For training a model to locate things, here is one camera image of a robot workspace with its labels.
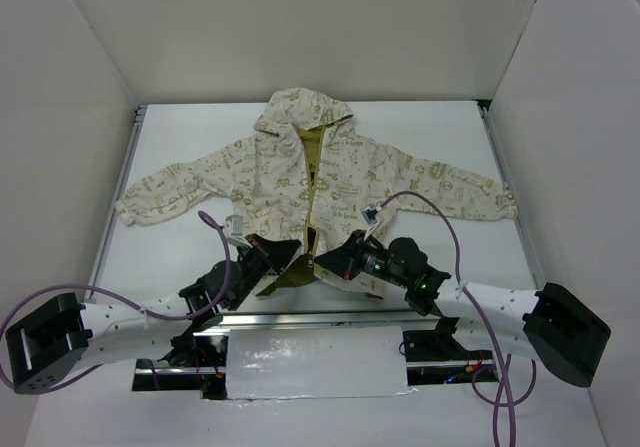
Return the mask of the cream jacket with green print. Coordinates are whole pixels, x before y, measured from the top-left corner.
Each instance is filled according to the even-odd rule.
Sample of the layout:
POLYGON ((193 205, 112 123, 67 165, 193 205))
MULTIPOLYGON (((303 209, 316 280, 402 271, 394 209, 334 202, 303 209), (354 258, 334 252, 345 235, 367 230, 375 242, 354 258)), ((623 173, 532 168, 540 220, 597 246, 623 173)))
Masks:
POLYGON ((133 183, 115 208, 128 225, 171 220, 206 198, 228 198, 248 233, 295 239, 301 255, 256 294, 323 281, 382 297, 382 281, 346 281, 316 264, 365 225, 362 209, 380 204, 472 221, 513 218, 517 207, 502 182, 456 166, 413 157, 354 130, 350 107, 305 88, 275 93, 251 136, 199 159, 174 163, 133 183))

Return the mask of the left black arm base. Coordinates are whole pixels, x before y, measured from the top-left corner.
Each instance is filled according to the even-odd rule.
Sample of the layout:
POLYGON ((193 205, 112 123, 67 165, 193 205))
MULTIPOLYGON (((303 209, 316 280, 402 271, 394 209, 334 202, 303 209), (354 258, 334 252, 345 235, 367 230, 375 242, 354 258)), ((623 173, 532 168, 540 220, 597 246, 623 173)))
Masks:
POLYGON ((228 337, 196 335, 186 331, 170 340, 170 350, 160 358, 171 367, 223 367, 227 359, 228 337))

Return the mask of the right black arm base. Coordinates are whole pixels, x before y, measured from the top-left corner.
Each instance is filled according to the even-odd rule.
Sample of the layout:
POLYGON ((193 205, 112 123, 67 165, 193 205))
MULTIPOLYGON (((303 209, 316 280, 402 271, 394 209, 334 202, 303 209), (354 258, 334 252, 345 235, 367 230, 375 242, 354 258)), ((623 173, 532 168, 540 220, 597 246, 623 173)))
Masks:
POLYGON ((454 340, 456 319, 441 318, 432 330, 407 330, 398 351, 409 362, 491 360, 487 350, 467 350, 454 340))

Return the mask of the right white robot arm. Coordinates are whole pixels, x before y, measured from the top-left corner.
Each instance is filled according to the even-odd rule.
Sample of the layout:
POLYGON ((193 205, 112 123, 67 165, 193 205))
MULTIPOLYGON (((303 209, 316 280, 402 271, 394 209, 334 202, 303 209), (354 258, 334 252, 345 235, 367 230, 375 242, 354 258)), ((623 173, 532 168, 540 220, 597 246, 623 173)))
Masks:
POLYGON ((535 360, 558 379, 586 388, 611 336, 610 327, 562 285, 548 283, 541 290, 458 286, 408 237, 383 245, 358 230, 316 263, 346 281, 368 275, 404 289, 414 312, 443 318, 445 327, 434 338, 446 358, 492 350, 535 360))

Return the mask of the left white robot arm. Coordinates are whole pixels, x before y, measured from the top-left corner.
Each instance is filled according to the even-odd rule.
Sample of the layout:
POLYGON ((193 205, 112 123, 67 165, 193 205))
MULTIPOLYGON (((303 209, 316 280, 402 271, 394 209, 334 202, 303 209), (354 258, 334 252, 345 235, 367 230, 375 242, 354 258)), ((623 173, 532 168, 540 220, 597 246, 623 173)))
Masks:
POLYGON ((11 388, 42 395, 73 371, 129 359, 185 365, 195 356, 196 334, 237 310, 263 278, 284 272, 300 248, 298 240, 248 235, 236 260, 220 261, 179 293, 139 307, 81 303, 71 292, 56 295, 5 332, 11 388))

